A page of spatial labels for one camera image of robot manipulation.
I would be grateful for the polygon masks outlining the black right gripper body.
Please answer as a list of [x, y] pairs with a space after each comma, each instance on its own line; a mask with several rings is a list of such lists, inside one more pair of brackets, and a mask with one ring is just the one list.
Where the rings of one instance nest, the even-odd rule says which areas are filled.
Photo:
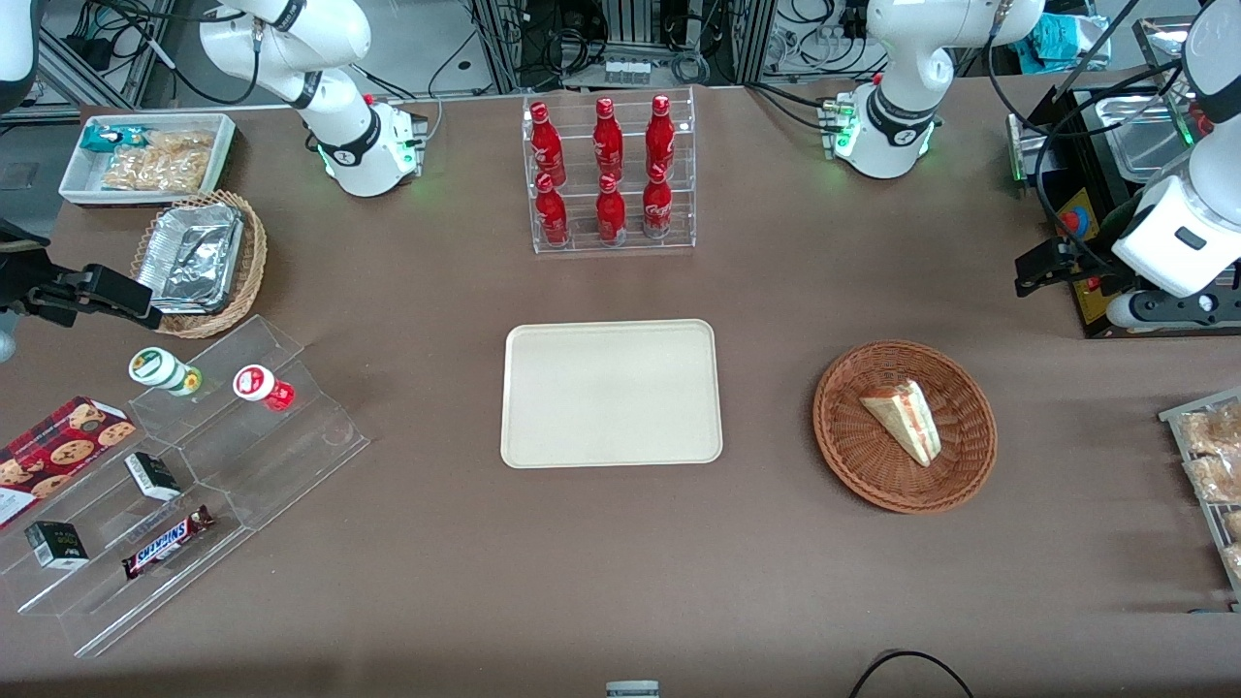
[[2, 312], [19, 312], [16, 304], [40, 284], [50, 282], [48, 238], [26, 233], [1, 219], [1, 306]]

